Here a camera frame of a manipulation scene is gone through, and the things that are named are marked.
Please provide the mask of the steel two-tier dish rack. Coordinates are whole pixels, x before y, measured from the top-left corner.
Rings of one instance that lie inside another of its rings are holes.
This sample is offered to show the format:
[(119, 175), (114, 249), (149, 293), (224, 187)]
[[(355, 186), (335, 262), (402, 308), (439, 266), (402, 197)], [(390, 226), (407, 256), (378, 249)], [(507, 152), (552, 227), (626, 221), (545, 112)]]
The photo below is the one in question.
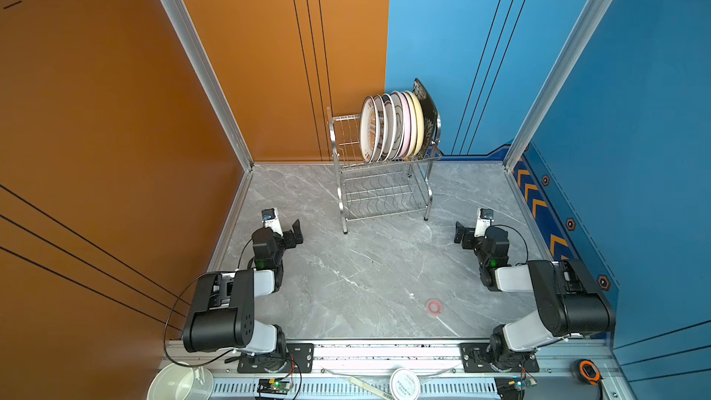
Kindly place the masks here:
[(343, 233), (350, 221), (411, 213), (429, 220), (431, 171), (443, 156), (439, 141), (432, 141), (421, 159), (368, 163), (360, 155), (359, 124), (359, 114), (332, 116), (328, 123)]

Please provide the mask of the black floral square plate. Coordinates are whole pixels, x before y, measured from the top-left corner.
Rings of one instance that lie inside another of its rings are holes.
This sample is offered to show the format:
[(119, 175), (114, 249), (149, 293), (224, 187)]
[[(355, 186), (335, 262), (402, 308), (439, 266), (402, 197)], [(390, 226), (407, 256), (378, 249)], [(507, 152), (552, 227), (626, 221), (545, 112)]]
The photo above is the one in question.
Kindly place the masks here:
[(425, 159), (430, 150), (434, 147), (439, 148), (442, 122), (433, 98), (419, 79), (414, 81), (413, 93), (420, 101), (424, 118), (424, 140), (420, 151), (418, 151), (417, 159)]

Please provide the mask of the yellow round plate with bear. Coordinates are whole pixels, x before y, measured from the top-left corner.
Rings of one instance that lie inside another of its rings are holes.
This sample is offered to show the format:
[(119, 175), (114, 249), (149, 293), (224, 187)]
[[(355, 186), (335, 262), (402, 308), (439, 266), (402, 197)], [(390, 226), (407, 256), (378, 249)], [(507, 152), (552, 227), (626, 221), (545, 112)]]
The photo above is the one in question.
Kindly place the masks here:
[(416, 118), (416, 121), (414, 123), (416, 129), (416, 143), (411, 155), (411, 157), (414, 159), (414, 157), (416, 157), (418, 153), (420, 153), (420, 150), (422, 149), (422, 146), (424, 144), (424, 116), (420, 100), (418, 100), (418, 98), (410, 91), (405, 92), (405, 94), (412, 101)]

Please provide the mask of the cream round plate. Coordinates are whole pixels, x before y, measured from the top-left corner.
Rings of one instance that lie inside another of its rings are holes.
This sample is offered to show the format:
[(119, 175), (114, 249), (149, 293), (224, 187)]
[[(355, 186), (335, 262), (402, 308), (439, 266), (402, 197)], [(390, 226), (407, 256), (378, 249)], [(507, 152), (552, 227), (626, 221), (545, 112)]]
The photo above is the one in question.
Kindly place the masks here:
[(405, 101), (407, 102), (407, 107), (409, 111), (409, 147), (407, 150), (407, 155), (405, 156), (407, 159), (409, 159), (414, 154), (415, 147), (417, 145), (417, 115), (414, 107), (414, 102), (412, 101), (410, 96), (410, 92), (405, 91), (402, 94), (403, 96), (405, 96)]

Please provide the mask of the white plate red characters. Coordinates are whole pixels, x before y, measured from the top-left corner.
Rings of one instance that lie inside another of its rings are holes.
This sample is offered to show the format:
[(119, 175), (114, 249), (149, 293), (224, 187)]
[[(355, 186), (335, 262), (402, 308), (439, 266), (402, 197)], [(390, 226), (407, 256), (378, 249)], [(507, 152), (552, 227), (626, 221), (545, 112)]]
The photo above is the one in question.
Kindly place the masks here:
[(378, 162), (381, 160), (381, 155), (383, 154), (383, 145), (385, 142), (385, 125), (386, 116), (384, 111), (384, 102), (382, 96), (374, 97), (375, 109), (376, 109), (376, 143), (374, 148), (374, 153), (372, 157), (373, 162)]

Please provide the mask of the pink round plate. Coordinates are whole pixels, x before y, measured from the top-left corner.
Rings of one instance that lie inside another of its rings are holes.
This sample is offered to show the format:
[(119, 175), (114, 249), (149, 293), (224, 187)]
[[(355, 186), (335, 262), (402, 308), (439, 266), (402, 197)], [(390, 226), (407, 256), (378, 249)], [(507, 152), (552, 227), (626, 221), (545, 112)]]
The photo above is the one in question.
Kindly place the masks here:
[(409, 103), (407, 101), (407, 98), (405, 95), (401, 92), (394, 91), (392, 92), (392, 96), (396, 97), (398, 101), (400, 102), (400, 127), (401, 127), (401, 136), (400, 136), (400, 146), (398, 150), (398, 154), (396, 156), (397, 159), (403, 159), (407, 155), (407, 151), (409, 150), (409, 145), (410, 145), (410, 139), (411, 139), (411, 119), (410, 119), (410, 107)]

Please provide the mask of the white plate orange sunburst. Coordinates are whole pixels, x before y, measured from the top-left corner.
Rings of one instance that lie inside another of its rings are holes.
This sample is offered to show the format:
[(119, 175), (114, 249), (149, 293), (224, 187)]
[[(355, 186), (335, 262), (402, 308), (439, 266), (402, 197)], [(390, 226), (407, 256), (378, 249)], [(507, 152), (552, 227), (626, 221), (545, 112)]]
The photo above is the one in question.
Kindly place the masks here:
[(374, 98), (368, 96), (363, 104), (360, 117), (360, 149), (364, 161), (371, 162), (376, 143), (376, 109)]

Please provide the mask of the white plate dark green rim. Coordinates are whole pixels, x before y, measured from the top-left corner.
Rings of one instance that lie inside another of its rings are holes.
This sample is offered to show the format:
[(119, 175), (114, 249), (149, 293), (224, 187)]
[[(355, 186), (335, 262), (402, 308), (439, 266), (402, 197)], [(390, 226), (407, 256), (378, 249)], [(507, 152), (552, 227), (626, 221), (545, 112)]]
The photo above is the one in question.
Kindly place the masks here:
[(396, 114), (392, 96), (390, 96), (390, 94), (383, 94), (382, 97), (384, 102), (386, 125), (385, 142), (383, 145), (383, 154), (381, 155), (381, 158), (383, 160), (388, 160), (391, 157), (391, 152), (394, 148), (395, 143)]

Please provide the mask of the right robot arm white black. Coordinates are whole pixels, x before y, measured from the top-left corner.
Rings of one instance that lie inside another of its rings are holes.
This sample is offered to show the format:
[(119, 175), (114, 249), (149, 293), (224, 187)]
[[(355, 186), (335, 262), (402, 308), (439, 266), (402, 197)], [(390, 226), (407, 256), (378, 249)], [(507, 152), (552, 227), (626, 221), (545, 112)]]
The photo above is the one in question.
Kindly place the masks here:
[(488, 224), (485, 230), (455, 224), (456, 244), (475, 253), (481, 282), (491, 292), (531, 293), (535, 311), (494, 328), (489, 344), (460, 347), (466, 371), (538, 370), (536, 352), (564, 338), (611, 333), (613, 307), (580, 260), (529, 260), (509, 263), (506, 230)]

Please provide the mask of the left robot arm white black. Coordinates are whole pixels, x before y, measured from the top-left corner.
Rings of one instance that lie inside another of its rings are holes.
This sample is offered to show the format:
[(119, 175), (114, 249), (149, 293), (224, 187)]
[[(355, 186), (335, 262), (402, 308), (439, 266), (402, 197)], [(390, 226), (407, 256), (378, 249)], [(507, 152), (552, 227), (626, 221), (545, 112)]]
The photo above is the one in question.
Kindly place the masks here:
[(197, 278), (181, 336), (187, 352), (236, 350), (247, 369), (255, 365), (269, 372), (293, 364), (283, 329), (256, 317), (256, 299), (281, 289), (284, 252), (304, 242), (299, 220), (282, 233), (274, 231), (274, 225), (253, 232), (254, 259), (246, 269)]

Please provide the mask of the green circuit board right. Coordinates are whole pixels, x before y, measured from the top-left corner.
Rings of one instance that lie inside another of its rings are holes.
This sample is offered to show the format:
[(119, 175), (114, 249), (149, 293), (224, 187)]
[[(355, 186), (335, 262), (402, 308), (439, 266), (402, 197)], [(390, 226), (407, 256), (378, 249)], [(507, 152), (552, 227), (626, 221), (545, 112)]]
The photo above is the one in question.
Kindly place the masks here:
[(501, 400), (523, 400), (528, 388), (535, 387), (538, 381), (527, 378), (495, 378), (496, 392)]

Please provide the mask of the clear plastic measuring cup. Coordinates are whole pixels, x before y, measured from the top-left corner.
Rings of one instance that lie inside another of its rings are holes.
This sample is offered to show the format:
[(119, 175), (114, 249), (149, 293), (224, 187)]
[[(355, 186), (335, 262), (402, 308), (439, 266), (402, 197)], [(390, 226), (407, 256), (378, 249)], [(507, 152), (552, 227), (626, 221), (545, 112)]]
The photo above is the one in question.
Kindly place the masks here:
[(147, 400), (207, 400), (215, 388), (213, 374), (205, 368), (170, 364), (150, 384)]

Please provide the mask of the wooden stick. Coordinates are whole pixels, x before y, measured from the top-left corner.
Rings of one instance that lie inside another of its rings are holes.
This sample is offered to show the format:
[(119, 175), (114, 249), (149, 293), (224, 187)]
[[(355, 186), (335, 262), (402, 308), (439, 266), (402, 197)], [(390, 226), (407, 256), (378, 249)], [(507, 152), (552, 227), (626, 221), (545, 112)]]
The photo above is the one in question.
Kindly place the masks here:
[(387, 392), (384, 392), (383, 390), (381, 390), (369, 383), (365, 383), (364, 381), (362, 381), (361, 379), (359, 379), (357, 377), (350, 377), (349, 381), (353, 385), (361, 388), (362, 390), (366, 391), (367, 393), (377, 396), (378, 398), (381, 398), (383, 400), (394, 400), (394, 398)]

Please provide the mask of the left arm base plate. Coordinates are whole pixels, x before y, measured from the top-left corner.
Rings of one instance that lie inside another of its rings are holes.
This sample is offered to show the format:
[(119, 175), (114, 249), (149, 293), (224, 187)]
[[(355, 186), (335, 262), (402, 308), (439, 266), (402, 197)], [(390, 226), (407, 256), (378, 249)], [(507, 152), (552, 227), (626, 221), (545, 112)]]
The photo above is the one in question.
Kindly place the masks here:
[(270, 354), (244, 355), (239, 358), (237, 372), (240, 374), (287, 374), (291, 370), (302, 374), (312, 372), (314, 344), (287, 344), (283, 350)]

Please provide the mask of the aluminium front rail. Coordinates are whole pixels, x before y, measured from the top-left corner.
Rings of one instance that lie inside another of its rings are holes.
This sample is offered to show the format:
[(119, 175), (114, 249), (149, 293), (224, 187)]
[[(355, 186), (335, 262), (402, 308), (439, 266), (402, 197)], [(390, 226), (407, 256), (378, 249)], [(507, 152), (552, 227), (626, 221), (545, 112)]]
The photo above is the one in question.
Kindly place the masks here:
[[(459, 345), (484, 343), (457, 339), (313, 340), (312, 372), (291, 370), (279, 375), (296, 385), (288, 399), (381, 399), (350, 383), (357, 377), (390, 394), (390, 377), (399, 368), (414, 371), (421, 383), (422, 399), (500, 399), (495, 378), (527, 378), (538, 381), (524, 399), (633, 399), (635, 395), (618, 361), (603, 340), (566, 339), (536, 353), (537, 373), (466, 373)], [(578, 381), (571, 365), (590, 359), (602, 381), (588, 385)]]

